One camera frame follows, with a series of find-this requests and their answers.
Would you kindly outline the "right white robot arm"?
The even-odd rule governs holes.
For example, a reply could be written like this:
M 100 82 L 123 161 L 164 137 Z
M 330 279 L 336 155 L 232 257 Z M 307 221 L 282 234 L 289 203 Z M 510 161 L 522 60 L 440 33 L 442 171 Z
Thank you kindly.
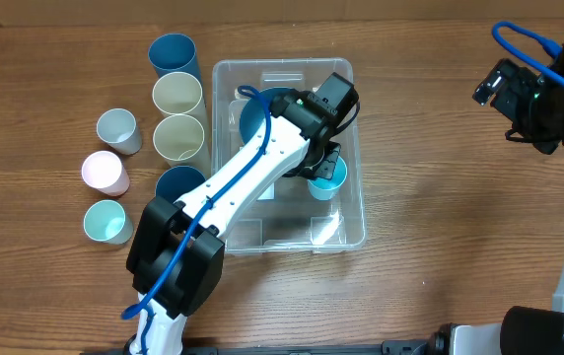
M 564 145 L 564 62 L 535 76 L 508 59 L 475 90 L 512 121 L 506 138 L 544 154 Z M 564 354 L 564 263 L 551 310 L 514 306 L 499 323 L 445 324 L 418 354 Z

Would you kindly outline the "grey small cup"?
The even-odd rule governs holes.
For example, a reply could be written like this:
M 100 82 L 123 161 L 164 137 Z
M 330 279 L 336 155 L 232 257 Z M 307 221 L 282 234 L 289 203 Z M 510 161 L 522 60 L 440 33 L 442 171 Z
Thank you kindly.
M 124 155 L 133 155 L 142 147 L 142 135 L 135 116 L 127 109 L 104 112 L 96 126 L 99 138 Z

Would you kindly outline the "mint green small cup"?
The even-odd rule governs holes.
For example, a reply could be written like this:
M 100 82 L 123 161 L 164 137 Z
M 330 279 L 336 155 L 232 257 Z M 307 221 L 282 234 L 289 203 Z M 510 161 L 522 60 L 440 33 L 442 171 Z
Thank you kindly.
M 95 242 L 122 245 L 133 236 L 133 223 L 123 206 L 115 200 L 101 200 L 86 212 L 83 228 Z

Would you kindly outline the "dark blue bowl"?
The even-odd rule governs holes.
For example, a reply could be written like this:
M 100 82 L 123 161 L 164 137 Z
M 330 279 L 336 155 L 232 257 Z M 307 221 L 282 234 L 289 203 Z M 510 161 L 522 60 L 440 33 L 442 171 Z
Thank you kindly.
M 270 104 L 277 95 L 286 95 L 290 91 L 288 87 L 273 87 L 260 91 L 259 93 Z M 262 104 L 256 99 L 252 91 L 248 90 L 247 85 L 238 86 L 238 93 L 248 97 L 240 116 L 240 134 L 243 143 L 246 145 L 249 140 L 258 132 L 260 126 L 265 122 Z M 272 142 L 283 138 L 286 135 L 286 125 L 280 125 L 280 118 L 272 118 L 273 128 L 270 139 Z

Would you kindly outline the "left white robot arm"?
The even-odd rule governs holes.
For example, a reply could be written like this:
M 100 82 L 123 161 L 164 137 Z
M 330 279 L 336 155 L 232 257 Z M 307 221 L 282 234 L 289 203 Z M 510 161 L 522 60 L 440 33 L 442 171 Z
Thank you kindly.
M 241 95 L 262 113 L 243 149 L 221 170 L 173 202 L 153 198 L 144 208 L 126 267 L 139 301 L 125 320 L 139 318 L 127 354 L 179 354 L 186 319 L 217 286 L 223 268 L 223 236 L 279 178 L 333 175 L 333 136 L 356 115 L 359 96 L 327 86 L 316 92 L 285 89 L 266 95 L 243 85 Z

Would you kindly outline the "light blue small cup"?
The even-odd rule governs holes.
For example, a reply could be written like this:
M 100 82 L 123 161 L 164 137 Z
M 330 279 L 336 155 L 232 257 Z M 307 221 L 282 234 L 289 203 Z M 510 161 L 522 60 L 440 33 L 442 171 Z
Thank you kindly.
M 318 177 L 314 180 L 308 180 L 308 189 L 311 196 L 321 201 L 332 199 L 339 191 L 341 185 L 346 181 L 347 175 L 347 165 L 345 161 L 339 157 L 331 179 Z

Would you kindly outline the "pink small cup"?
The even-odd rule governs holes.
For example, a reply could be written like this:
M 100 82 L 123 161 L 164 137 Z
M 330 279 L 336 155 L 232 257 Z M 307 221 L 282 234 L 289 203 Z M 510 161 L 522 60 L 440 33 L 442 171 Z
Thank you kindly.
M 119 196 L 130 186 L 130 178 L 120 158 L 110 151 L 97 151 L 83 162 L 84 183 L 109 196 Z

